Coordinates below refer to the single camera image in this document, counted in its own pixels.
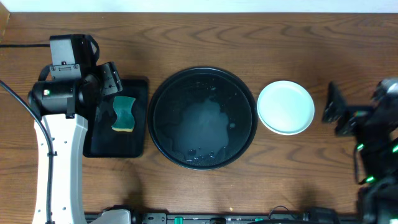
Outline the green yellow sponge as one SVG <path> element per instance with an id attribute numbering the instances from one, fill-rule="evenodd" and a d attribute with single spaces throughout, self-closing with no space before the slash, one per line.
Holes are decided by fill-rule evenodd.
<path id="1" fill-rule="evenodd" d="M 128 96 L 115 96 L 113 101 L 113 109 L 116 113 L 116 121 L 111 126 L 117 132 L 133 132 L 135 127 L 135 118 L 132 114 L 132 107 L 135 98 Z"/>

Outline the light blue plate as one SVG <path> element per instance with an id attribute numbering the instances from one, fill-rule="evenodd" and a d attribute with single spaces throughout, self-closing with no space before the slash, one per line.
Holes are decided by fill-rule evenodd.
<path id="1" fill-rule="evenodd" d="M 287 80 L 264 87 L 257 99 L 258 117 L 265 119 L 304 120 L 314 118 L 315 104 L 301 85 Z"/>
<path id="2" fill-rule="evenodd" d="M 261 120 L 262 124 L 270 131 L 286 136 L 296 135 L 304 132 L 313 121 L 313 118 L 304 120 L 300 119 L 298 121 L 293 121 L 289 119 L 286 121 L 279 118 L 265 119 L 263 117 L 259 117 L 259 119 Z"/>

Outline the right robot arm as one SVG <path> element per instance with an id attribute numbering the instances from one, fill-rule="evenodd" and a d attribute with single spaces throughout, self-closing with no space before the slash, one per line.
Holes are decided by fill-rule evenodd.
<path id="1" fill-rule="evenodd" d="M 324 123 L 336 123 L 335 134 L 352 136 L 354 179 L 360 223 L 397 223 L 397 79 L 377 84 L 373 105 L 348 105 L 338 85 L 328 86 Z"/>

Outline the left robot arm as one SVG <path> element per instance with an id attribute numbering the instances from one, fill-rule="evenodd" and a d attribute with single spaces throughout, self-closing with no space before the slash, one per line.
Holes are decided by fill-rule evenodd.
<path id="1" fill-rule="evenodd" d="M 85 68 L 50 65 L 29 93 L 38 145 L 34 223 L 86 223 L 82 157 L 90 122 L 104 97 L 123 88 L 113 62 Z"/>

